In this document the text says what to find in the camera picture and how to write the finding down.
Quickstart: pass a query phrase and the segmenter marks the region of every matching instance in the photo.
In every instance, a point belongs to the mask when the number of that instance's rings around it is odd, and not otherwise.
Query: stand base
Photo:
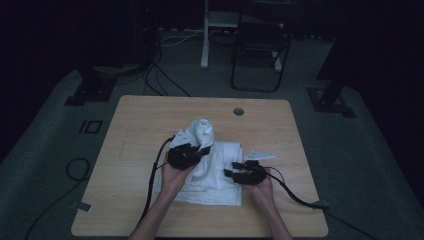
[[[82,81],[74,96],[68,97],[65,106],[83,106],[85,102],[107,102],[112,94],[116,79],[108,79],[93,88],[92,84]]]
[[[321,101],[321,97],[325,91],[322,88],[306,88],[309,94],[309,98],[314,106],[316,112],[327,112],[327,113],[341,113],[346,118],[356,118],[355,113],[351,107],[348,107],[343,100],[342,96],[339,96],[334,103],[331,105],[324,104]]]

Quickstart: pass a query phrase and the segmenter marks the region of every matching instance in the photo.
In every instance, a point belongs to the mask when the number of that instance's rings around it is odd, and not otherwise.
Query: gray floor
[[[214,39],[225,40],[218,36]],[[378,239],[424,238],[423,209],[361,96],[349,88],[342,93],[357,118],[316,113],[311,105],[306,87],[326,86],[327,82],[316,80],[316,76],[331,43],[313,39],[293,42],[284,83],[275,93],[231,89],[230,48],[211,43],[209,68],[202,70],[201,47],[199,37],[163,47],[159,66],[191,96],[288,100],[318,194],[331,205],[329,212]],[[264,76],[264,71],[258,69],[252,77]],[[155,78],[156,73],[152,71],[149,79],[157,87]],[[169,95],[184,96],[163,75],[159,74],[159,79]],[[0,239],[24,238],[37,216],[76,184],[66,175],[67,163],[84,157],[92,166],[95,164],[119,98],[127,94],[141,95],[144,91],[141,78],[122,77],[109,102],[65,107],[67,97],[74,94],[79,82],[80,76],[71,72],[57,84],[32,125],[0,165]],[[145,94],[156,95],[148,88]],[[100,132],[79,133],[85,120],[103,120]],[[84,166],[73,166],[70,170],[80,176]],[[70,231],[76,214],[72,205],[81,200],[86,184],[83,182],[51,208],[35,225],[30,239],[79,239]],[[327,223],[329,234],[324,239],[369,239],[332,218],[327,217]]]

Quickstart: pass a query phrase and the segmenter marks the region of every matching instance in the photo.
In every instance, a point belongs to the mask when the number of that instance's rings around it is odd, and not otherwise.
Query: wooden table
[[[244,115],[236,116],[234,108],[242,108]],[[276,154],[276,158],[263,161],[262,165],[280,170],[287,186],[302,200],[319,199],[287,101],[124,96],[82,199],[92,206],[91,210],[78,210],[72,233],[128,236],[143,211],[152,164],[160,146],[200,117],[211,121],[217,141],[240,142],[244,155],[251,150]],[[277,183],[274,196],[294,237],[327,235],[321,210],[297,204]],[[241,207],[174,202],[158,236],[269,237],[270,232],[244,191]]]

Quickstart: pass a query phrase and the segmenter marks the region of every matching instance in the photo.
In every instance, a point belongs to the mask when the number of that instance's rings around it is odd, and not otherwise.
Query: white cloth
[[[212,124],[203,118],[194,121],[183,134],[180,133],[179,139],[174,139],[171,147],[190,142],[192,146],[200,145],[200,149],[210,146],[211,150],[187,176],[175,200],[204,205],[241,206],[241,186],[224,175],[224,169],[233,170],[232,162],[242,162],[240,143],[215,141]]]

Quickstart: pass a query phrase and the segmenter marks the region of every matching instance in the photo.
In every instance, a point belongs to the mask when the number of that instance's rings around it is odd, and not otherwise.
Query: chair
[[[245,91],[274,92],[281,84],[288,52],[293,35],[300,29],[303,18],[302,8],[290,1],[249,0],[240,10],[232,55],[231,85]],[[255,88],[237,86],[235,70],[239,51],[266,52],[272,60],[272,67],[284,52],[282,67],[276,86],[272,88]]]

